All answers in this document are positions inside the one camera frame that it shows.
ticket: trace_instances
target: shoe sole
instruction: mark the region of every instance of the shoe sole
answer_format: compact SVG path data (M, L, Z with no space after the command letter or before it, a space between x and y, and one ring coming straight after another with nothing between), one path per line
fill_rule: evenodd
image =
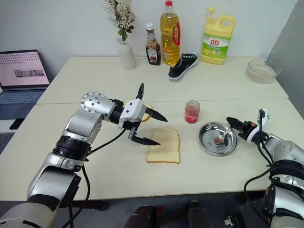
M195 67L198 64L198 62L199 62L199 56L197 57L197 59L195 60L195 62L190 65L190 67L188 67L185 71L182 72L182 74L180 76L178 76L178 77L169 77L169 80L171 82L179 82L179 81L181 81L182 78L184 77L185 73L187 73L188 70L190 70L193 67Z

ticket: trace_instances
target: yellow detergent bottle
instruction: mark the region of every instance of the yellow detergent bottle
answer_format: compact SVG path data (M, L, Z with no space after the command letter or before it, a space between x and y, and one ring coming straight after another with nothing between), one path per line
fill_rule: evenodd
M209 11L210 16L205 25L201 60L221 65L225 61L236 20L234 17L221 16L214 22L212 14L215 12L215 9L206 8L206 10ZM223 24L224 21L229 21L230 26Z

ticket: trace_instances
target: dried flower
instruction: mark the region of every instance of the dried flower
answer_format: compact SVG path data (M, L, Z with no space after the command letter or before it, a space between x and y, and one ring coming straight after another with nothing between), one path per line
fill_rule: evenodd
M127 33L132 33L134 26L132 22L135 20L134 13L131 12L132 0L105 0L107 7L104 9L110 15L109 20L118 28L118 34L123 40L128 38Z

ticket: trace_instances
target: red bottle cap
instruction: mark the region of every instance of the red bottle cap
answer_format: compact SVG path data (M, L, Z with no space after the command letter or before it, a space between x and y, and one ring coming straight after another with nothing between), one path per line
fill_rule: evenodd
M167 0L165 3L166 6L172 6L173 2L171 0Z

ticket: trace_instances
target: detergent label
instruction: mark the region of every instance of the detergent label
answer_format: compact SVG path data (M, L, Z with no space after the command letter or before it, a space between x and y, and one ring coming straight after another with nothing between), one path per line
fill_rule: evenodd
M230 38L209 36L205 34L201 54L213 58L225 58Z

